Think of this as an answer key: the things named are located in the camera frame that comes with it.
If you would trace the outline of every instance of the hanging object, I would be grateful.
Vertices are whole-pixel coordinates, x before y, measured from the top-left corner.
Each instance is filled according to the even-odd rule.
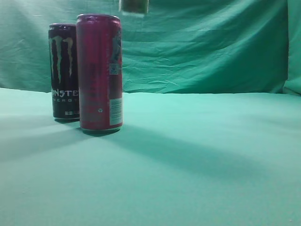
[[[119,0],[119,10],[124,15],[145,16],[148,9],[149,0]]]

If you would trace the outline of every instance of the barcode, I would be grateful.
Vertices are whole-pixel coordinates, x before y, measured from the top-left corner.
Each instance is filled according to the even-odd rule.
[[[110,74],[112,75],[119,74],[119,64],[110,64]]]
[[[110,100],[110,125],[122,123],[122,98]]]

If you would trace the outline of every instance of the claw logo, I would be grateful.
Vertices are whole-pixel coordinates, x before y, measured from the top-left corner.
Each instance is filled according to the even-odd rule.
[[[60,36],[55,36],[51,39],[49,39],[49,46],[50,46],[50,61],[51,61],[51,69],[52,69],[52,77],[54,78],[54,63],[53,63],[53,47],[52,47],[52,42],[55,42],[56,45],[56,52],[57,52],[57,72],[58,72],[58,79],[59,83],[61,83],[62,75],[61,75],[61,61],[62,61],[62,42],[67,42],[68,43],[68,56],[69,56],[69,77],[72,75],[72,54],[71,54],[71,48],[73,46],[73,40],[72,38],[66,38],[63,39]]]

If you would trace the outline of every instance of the can bottom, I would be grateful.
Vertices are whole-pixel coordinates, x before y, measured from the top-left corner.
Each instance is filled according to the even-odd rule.
[[[121,126],[116,127],[116,128],[112,128],[112,129],[102,129],[102,130],[81,128],[81,130],[83,131],[83,133],[89,134],[89,135],[93,135],[93,134],[106,135],[106,134],[115,133],[115,132],[119,131],[120,129],[121,129]]]
[[[59,121],[59,122],[69,122],[69,121],[78,121],[79,118],[56,118],[55,117],[55,121]]]

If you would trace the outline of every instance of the pink can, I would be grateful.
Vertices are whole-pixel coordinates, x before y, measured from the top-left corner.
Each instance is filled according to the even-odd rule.
[[[114,132],[123,123],[121,23],[116,16],[78,16],[80,127]]]

